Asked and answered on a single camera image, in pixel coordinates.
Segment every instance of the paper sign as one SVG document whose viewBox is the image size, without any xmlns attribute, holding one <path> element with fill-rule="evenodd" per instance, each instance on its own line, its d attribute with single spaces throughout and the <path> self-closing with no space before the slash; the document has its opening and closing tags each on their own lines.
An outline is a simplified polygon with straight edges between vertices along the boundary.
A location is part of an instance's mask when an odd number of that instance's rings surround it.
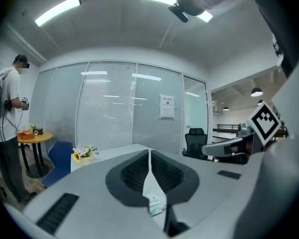
<svg viewBox="0 0 299 239">
<path fill-rule="evenodd" d="M 279 130 L 281 122 L 268 104 L 263 101 L 247 119 L 247 125 L 257 133 L 265 145 Z"/>
<path fill-rule="evenodd" d="M 160 95 L 160 105 L 167 107 L 175 107 L 175 97 Z"/>
<path fill-rule="evenodd" d="M 160 118 L 175 118 L 175 97 L 160 95 Z"/>
</svg>

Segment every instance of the black pants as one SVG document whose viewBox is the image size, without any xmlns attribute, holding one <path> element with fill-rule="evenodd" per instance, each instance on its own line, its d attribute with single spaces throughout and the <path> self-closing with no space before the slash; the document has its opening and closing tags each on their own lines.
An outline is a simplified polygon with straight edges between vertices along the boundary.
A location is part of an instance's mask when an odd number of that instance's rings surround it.
<svg viewBox="0 0 299 239">
<path fill-rule="evenodd" d="M 30 194 L 25 189 L 22 180 L 17 136 L 8 141 L 0 142 L 0 170 L 14 197 L 18 201 L 21 199 L 28 200 Z"/>
</svg>

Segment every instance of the white wall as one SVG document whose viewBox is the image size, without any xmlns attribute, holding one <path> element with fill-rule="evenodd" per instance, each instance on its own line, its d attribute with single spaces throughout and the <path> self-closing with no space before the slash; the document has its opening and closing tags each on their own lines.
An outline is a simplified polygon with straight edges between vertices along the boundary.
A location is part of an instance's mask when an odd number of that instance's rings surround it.
<svg viewBox="0 0 299 239">
<path fill-rule="evenodd" d="M 217 128 L 217 124 L 219 124 L 219 120 L 221 119 L 221 114 L 215 114 L 213 113 L 213 123 L 212 128 Z"/>
<path fill-rule="evenodd" d="M 245 122 L 247 118 L 254 112 L 254 110 L 258 106 L 248 107 L 244 109 L 236 109 L 236 110 L 229 110 L 223 111 L 222 115 L 215 115 L 213 114 L 213 120 L 216 118 L 216 122 L 213 123 L 213 128 L 217 128 L 217 124 L 239 124 L 241 122 Z M 235 138 L 235 134 L 231 133 L 218 133 L 213 132 L 213 136 L 224 137 L 224 138 Z"/>
<path fill-rule="evenodd" d="M 183 72 L 199 80 L 208 80 L 208 71 L 200 65 L 182 59 L 181 57 L 153 49 L 139 47 L 105 47 L 88 48 L 68 52 L 50 59 L 42 65 L 40 72 L 57 66 L 88 60 L 120 60 L 140 62 Z"/>
<path fill-rule="evenodd" d="M 24 54 L 22 48 L 20 50 L 12 49 L 3 39 L 0 38 L 0 70 L 10 67 L 18 54 Z M 31 98 L 33 93 L 33 88 L 39 73 L 39 70 L 36 65 L 30 63 L 30 70 L 28 74 L 20 75 L 20 86 L 19 86 L 19 95 L 20 98 L 27 97 L 30 102 L 31 107 Z M 16 112 L 15 118 L 16 126 L 20 125 L 18 129 L 22 129 L 24 126 L 28 128 L 29 124 L 29 111 Z"/>
<path fill-rule="evenodd" d="M 277 60 L 272 48 L 272 41 L 268 40 L 268 43 L 262 47 L 235 56 L 220 66 L 210 68 L 209 87 L 214 92 L 263 71 L 273 71 L 276 69 Z"/>
</svg>

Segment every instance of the person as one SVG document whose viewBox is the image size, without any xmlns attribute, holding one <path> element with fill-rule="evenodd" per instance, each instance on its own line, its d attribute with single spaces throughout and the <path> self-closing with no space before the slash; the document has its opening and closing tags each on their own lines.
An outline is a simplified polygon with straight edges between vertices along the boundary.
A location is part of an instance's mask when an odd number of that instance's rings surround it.
<svg viewBox="0 0 299 239">
<path fill-rule="evenodd" d="M 26 55 L 16 56 L 12 67 L 0 72 L 2 82 L 1 104 L 4 112 L 0 118 L 0 169 L 7 187 L 18 203 L 29 202 L 37 193 L 29 193 L 22 180 L 15 109 L 28 109 L 28 104 L 19 99 L 19 75 L 29 68 Z"/>
</svg>

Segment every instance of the glass door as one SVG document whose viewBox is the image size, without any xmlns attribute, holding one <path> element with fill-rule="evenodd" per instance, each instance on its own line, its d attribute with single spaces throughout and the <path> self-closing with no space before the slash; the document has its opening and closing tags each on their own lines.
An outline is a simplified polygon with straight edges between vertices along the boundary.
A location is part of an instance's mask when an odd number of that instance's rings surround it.
<svg viewBox="0 0 299 239">
<path fill-rule="evenodd" d="M 184 77 L 185 86 L 185 130 L 183 135 L 183 150 L 187 150 L 185 134 L 190 128 L 202 128 L 208 134 L 208 104 L 205 84 Z"/>
</svg>

